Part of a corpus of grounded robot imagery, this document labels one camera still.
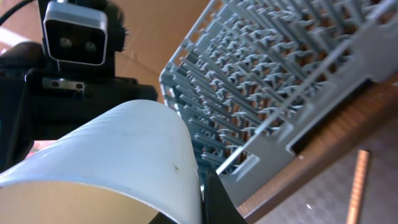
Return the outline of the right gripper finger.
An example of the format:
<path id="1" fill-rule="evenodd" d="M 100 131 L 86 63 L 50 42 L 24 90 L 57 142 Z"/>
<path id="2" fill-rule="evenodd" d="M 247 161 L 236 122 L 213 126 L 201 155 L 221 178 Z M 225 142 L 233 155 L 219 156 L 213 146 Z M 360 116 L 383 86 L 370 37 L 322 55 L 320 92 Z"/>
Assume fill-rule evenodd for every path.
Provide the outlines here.
<path id="1" fill-rule="evenodd" d="M 206 224 L 247 224 L 233 205 L 219 175 L 212 166 L 206 170 L 203 218 Z"/>

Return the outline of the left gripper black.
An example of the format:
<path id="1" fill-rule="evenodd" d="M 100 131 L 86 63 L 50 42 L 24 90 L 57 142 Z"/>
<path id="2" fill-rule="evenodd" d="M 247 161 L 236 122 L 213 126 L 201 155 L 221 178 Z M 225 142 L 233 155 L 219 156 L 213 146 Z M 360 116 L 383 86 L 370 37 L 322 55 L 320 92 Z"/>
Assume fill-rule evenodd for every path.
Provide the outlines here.
<path id="1" fill-rule="evenodd" d="M 156 99 L 155 87 L 135 78 L 56 72 L 41 44 L 17 44 L 1 55 L 1 170 L 35 141 L 59 139 L 121 103 Z"/>

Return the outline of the white paper cup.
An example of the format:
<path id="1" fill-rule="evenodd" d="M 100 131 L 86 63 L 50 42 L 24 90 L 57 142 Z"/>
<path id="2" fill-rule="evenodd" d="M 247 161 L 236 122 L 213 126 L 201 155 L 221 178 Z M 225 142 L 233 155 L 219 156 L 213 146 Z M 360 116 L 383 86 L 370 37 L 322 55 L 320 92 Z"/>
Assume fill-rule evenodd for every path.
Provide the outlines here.
<path id="1" fill-rule="evenodd" d="M 198 166 L 169 107 L 125 102 L 1 174 L 2 223 L 201 223 Z"/>

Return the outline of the wooden chopstick long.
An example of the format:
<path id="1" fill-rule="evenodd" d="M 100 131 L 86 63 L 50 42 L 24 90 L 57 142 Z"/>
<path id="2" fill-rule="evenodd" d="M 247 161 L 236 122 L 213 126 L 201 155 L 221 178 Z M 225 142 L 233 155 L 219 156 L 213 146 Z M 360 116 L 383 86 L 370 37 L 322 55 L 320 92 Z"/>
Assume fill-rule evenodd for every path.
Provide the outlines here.
<path id="1" fill-rule="evenodd" d="M 359 150 L 349 198 L 346 224 L 358 224 L 371 153 Z"/>

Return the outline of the dark brown serving tray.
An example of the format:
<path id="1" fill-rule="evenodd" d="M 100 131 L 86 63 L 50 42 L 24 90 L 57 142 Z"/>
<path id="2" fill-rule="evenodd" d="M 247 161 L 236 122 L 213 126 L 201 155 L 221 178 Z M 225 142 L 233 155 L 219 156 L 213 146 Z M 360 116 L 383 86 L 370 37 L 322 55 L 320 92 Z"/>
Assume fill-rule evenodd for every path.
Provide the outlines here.
<path id="1" fill-rule="evenodd" d="M 345 223 L 360 150 L 370 154 L 360 223 L 397 223 L 397 119 L 323 126 L 303 152 L 238 210 L 248 223 Z"/>

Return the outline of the grey plastic dish rack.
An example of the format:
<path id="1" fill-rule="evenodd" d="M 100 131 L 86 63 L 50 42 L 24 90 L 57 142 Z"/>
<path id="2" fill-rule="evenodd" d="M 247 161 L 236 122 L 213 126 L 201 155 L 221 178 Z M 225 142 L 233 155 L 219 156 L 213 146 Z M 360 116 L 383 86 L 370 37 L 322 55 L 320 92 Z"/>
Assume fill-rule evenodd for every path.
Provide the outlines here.
<path id="1" fill-rule="evenodd" d="M 397 0 L 211 1 L 159 81 L 238 206 L 351 92 L 396 71 Z"/>

